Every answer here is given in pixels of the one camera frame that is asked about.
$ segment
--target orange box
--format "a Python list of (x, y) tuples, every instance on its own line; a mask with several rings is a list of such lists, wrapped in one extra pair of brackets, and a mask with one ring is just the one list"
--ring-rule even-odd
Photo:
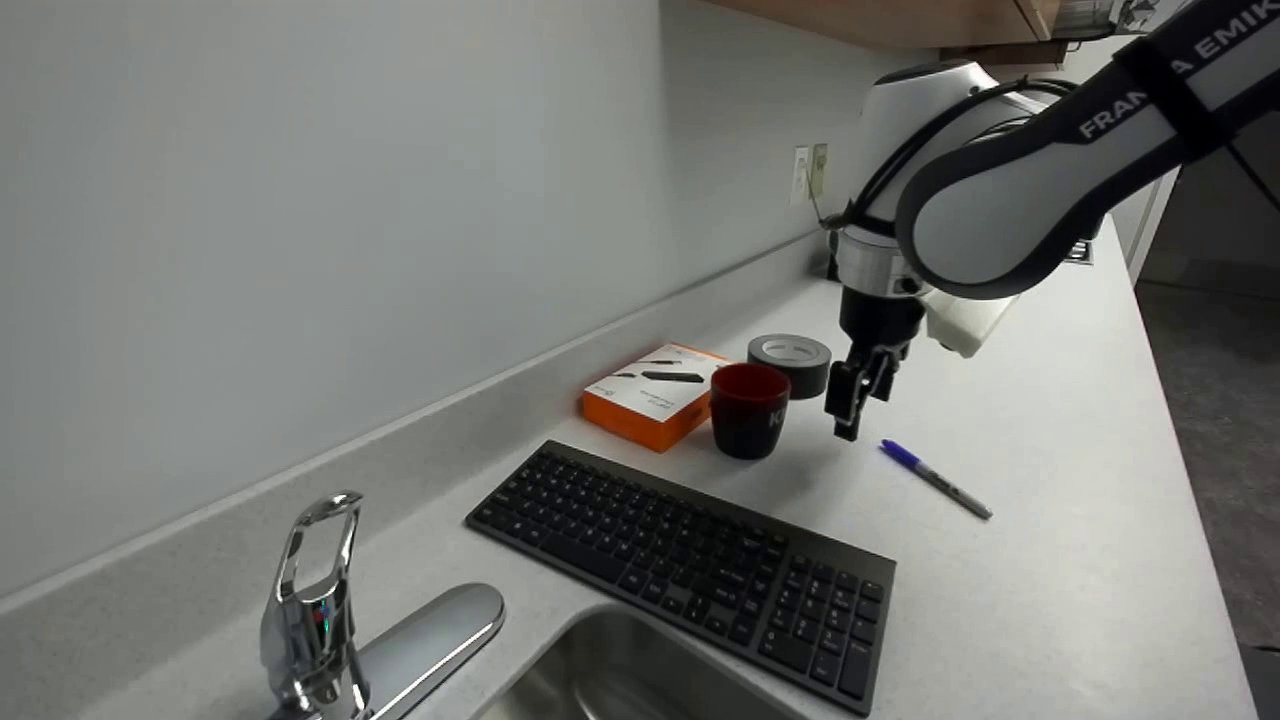
[(582, 416), (666, 452), (710, 418), (712, 373), (731, 363), (667, 343), (582, 391)]

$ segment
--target stainless steel sink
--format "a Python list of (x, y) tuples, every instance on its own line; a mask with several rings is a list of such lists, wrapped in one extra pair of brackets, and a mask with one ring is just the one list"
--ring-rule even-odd
[(796, 720), (652, 623), (579, 620), (479, 720)]

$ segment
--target cup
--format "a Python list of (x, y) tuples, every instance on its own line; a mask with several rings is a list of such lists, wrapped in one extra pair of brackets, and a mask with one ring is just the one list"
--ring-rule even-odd
[(730, 457), (759, 460), (773, 452), (787, 416), (791, 380), (768, 365), (739, 363), (712, 374), (712, 433)]

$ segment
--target wall outlet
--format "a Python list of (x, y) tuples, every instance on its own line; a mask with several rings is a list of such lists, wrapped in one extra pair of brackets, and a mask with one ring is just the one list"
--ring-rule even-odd
[(822, 197), (823, 188), (827, 181), (827, 143), (819, 142), (813, 146), (813, 161), (809, 163), (809, 187), (813, 190), (813, 196)]
[(810, 150), (808, 145), (796, 146), (796, 159), (791, 164), (791, 205), (800, 205), (809, 201), (809, 160)]

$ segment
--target marker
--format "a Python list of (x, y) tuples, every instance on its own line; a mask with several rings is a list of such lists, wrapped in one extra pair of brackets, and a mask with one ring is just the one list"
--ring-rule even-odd
[(908, 448), (891, 439), (882, 439), (881, 450), (883, 450), (884, 455), (892, 457), (899, 465), (915, 473), (922, 480), (938, 488), (943, 495), (963, 505), (969, 512), (973, 512), (983, 520), (991, 519), (991, 510), (986, 505), (978, 502), (977, 497), (947, 482), (947, 479), (937, 474), (933, 468), (929, 468), (922, 462), (919, 457), (911, 455), (911, 451)]

